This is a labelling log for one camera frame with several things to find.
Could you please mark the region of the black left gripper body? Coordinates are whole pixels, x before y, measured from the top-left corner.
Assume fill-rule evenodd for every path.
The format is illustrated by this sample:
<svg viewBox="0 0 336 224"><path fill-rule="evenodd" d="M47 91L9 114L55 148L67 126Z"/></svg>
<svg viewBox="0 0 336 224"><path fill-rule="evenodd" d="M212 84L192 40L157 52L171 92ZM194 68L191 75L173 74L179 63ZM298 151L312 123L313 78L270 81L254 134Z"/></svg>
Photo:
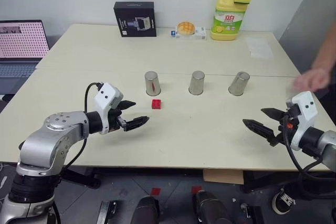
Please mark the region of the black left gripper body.
<svg viewBox="0 0 336 224"><path fill-rule="evenodd" d="M108 111L109 132L124 128L125 120L121 117L122 110L125 109L125 103L121 102L115 109Z"/></svg>

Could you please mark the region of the person's bare hand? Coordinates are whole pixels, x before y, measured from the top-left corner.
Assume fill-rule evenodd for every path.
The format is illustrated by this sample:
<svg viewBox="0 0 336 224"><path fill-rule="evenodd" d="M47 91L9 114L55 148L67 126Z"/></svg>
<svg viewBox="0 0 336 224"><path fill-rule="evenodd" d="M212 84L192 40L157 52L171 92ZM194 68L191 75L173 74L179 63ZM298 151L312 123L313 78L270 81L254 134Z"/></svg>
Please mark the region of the person's bare hand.
<svg viewBox="0 0 336 224"><path fill-rule="evenodd" d="M330 73L324 69L310 69L296 78L293 88L298 91L311 91L326 88L330 83Z"/></svg>

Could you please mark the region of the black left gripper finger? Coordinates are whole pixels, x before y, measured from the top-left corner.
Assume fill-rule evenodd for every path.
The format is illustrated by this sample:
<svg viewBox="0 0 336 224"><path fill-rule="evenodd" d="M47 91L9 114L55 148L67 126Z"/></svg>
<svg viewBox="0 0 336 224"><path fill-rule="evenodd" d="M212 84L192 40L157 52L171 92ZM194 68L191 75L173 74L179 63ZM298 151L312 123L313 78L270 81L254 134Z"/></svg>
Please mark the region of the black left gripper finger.
<svg viewBox="0 0 336 224"><path fill-rule="evenodd" d="M132 106L135 106L136 103L132 102L132 101L128 101L128 100L123 100L118 104L118 110L122 111L122 110L126 110Z"/></svg>
<svg viewBox="0 0 336 224"><path fill-rule="evenodd" d="M124 131L131 131L143 126L150 118L148 116L140 116L131 121L126 121L123 127Z"/></svg>

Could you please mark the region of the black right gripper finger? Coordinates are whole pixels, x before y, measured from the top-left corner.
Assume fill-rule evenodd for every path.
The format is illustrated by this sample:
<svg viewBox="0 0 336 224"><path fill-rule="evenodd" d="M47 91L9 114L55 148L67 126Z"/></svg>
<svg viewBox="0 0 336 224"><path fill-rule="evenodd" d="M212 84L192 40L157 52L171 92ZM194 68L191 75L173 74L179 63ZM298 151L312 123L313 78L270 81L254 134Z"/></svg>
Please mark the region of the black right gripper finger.
<svg viewBox="0 0 336 224"><path fill-rule="evenodd" d="M251 119L243 119L243 123L250 131L265 138L271 146L276 146L279 143L272 129Z"/></svg>
<svg viewBox="0 0 336 224"><path fill-rule="evenodd" d="M261 109L261 111L265 113L269 118L276 121L282 121L283 117L285 116L284 111L275 108L263 108Z"/></svg>

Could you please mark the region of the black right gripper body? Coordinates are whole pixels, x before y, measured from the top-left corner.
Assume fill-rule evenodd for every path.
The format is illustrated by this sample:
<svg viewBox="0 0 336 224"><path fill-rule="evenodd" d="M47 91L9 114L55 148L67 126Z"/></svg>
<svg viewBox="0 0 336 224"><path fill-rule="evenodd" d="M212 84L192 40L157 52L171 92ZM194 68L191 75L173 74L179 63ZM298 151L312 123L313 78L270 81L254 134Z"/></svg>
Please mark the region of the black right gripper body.
<svg viewBox="0 0 336 224"><path fill-rule="evenodd" d="M284 137L284 117L287 116L288 117L288 120L287 120L287 123L286 123L286 129L287 129L287 133L286 133L286 136L287 136L287 139L288 139L288 143L291 144L292 142L292 138L294 136L294 134L296 133L297 131L297 128L298 128L298 124L299 124L299 121L297 118L294 118L289 112L284 112L284 111L281 111L281 110L277 110L277 121L279 122L279 126L278 126L278 130L280 131L280 133L277 135L277 142L280 143L280 144L283 144L285 145L285 137Z"/></svg>

